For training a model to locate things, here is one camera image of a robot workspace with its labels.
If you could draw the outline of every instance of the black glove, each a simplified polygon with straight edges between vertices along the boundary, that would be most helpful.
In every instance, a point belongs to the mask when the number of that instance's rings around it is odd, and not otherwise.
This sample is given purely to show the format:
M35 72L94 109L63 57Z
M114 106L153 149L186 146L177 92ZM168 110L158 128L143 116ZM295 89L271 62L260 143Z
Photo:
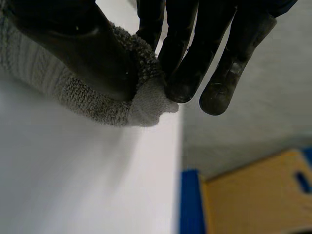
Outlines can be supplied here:
M167 76L166 95L185 103L195 95L234 18L219 65L201 98L201 109L220 115L230 104L236 85L256 46L297 0L167 0L168 34L158 59ZM137 0L137 34L156 48L163 22L163 0ZM198 10L195 37L182 61Z
M6 13L94 90L115 100L134 96L134 65L94 0L9 0Z

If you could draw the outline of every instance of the finger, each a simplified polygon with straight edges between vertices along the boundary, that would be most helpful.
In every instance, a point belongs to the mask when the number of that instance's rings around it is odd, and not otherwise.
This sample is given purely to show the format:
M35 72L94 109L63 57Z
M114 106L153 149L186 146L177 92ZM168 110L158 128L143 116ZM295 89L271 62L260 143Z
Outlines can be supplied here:
M203 80L236 7L232 0L201 0L192 46L166 87L169 99L188 102Z
M59 58L89 87L115 100L130 100L134 96L134 65L96 5L82 20L67 25L25 19L8 12L22 33Z
M136 34L155 51L164 21L165 0L136 0L136 5L137 15L140 18Z
M158 59L166 77L180 64L188 46L198 8L198 0L167 0L168 34Z
M204 112L216 116L226 111L255 48L275 25L276 19L265 9L238 6L219 65L199 100Z

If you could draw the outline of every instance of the white surface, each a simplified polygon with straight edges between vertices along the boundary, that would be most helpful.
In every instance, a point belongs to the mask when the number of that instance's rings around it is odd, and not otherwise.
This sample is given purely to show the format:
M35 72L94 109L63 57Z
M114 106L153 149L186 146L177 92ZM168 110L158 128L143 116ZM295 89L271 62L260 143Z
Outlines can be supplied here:
M97 3L135 32L125 0ZM179 118L101 126L0 72L0 233L175 233Z

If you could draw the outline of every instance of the terry cloth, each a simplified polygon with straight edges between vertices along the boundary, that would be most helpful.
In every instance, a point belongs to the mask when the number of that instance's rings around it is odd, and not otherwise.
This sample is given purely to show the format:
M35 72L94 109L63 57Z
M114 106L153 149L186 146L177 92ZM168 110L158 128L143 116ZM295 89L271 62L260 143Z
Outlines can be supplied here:
M0 0L3 9L4 0ZM115 101L89 88L58 58L23 35L0 10L0 66L66 108L92 120L116 126L152 126L178 105L165 97L164 73L151 47L137 35L112 24L120 44L134 54L138 70L132 101Z

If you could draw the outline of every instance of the blue panel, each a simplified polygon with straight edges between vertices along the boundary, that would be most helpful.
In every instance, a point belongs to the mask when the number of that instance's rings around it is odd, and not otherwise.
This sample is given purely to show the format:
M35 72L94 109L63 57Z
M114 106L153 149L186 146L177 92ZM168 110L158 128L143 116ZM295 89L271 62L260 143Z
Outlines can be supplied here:
M205 234L205 222L196 170L182 172L180 234Z
M307 159L309 165L312 169L312 148L307 148L302 151L304 153L305 158Z

